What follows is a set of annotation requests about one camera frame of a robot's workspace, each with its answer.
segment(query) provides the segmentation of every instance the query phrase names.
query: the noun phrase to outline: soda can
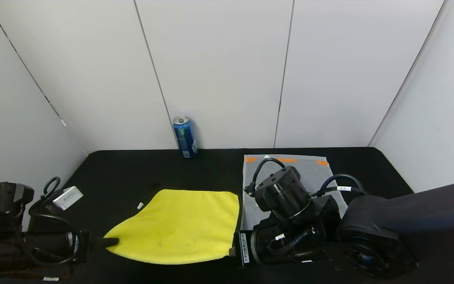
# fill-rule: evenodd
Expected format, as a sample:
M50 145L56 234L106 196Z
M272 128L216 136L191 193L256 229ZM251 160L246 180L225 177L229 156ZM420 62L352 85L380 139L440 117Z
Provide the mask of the soda can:
M178 146L184 158L193 158L197 155L194 133L190 119L186 116L177 116L173 119L173 129L175 130Z

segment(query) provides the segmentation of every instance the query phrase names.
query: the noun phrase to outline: gray cloth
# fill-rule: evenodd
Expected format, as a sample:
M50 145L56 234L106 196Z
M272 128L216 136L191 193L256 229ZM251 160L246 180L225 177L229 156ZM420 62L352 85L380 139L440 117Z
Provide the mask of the gray cloth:
M286 162L287 166L294 166L297 171L301 174L301 182L304 185L304 188L308 192L317 192L322 183L332 176L332 171L328 164L324 165L319 163L319 161L326 162L326 157L317 157L317 156L301 156L301 155L245 155L245 161L243 165L243 188L250 184L252 181L253 175L257 166L264 159L264 157L269 156L276 159L295 159L295 162ZM253 162L247 162L247 158L252 159L256 158ZM270 174L281 169L276 163L268 162L265 163L257 176L257 184L265 180ZM335 181L330 183L331 187L336 187L337 184ZM333 196L337 205L339 207L339 214L342 217L348 208L346 202L342 198L340 192L328 192ZM270 212L262 212L258 208L257 203L253 197L248 196L246 192L243 191L243 214L241 215L241 230L252 230L255 225L257 225L261 220L269 217Z

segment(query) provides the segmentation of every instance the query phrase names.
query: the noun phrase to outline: black table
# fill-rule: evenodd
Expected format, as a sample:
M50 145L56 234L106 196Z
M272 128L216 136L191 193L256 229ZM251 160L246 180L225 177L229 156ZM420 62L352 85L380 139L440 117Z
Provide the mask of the black table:
M366 191L384 198L413 193L385 156L375 148L201 149L185 160L177 150L97 151L90 154L66 186L84 194L63 213L77 228L103 236L137 213L162 188L229 191L241 194L243 155L285 153L327 157L333 173L358 178ZM348 202L352 196L343 192ZM156 265L132 261L107 250L92 252L86 264L75 267L65 283L380 283L335 271L327 261L238 268L232 258L187 265ZM50 276L63 270L45 270ZM0 279L0 283L27 283ZM418 270L386 284L453 283L454 263L420 264Z

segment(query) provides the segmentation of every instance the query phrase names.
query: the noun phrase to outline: white wall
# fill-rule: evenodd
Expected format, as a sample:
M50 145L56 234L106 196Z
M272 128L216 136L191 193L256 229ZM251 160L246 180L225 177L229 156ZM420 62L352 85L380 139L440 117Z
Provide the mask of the white wall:
M132 1L0 0L0 23L87 153L177 147Z
M176 115L202 148L366 146L442 2L0 0L0 23L87 153L175 149Z
M201 148L274 146L292 0L137 0L171 117Z
M0 28L0 181L31 186L37 200L50 178L66 181L85 157Z
M276 147L367 146L443 0L296 0Z
M371 146L415 192L454 183L454 1L428 42Z

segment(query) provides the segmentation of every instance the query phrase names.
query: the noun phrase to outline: yellow cloth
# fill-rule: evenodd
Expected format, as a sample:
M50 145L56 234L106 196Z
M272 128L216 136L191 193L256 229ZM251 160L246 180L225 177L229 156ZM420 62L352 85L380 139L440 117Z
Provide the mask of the yellow cloth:
M114 254L156 264L185 264L229 255L238 221L230 192L163 189L141 212L104 237L118 237Z

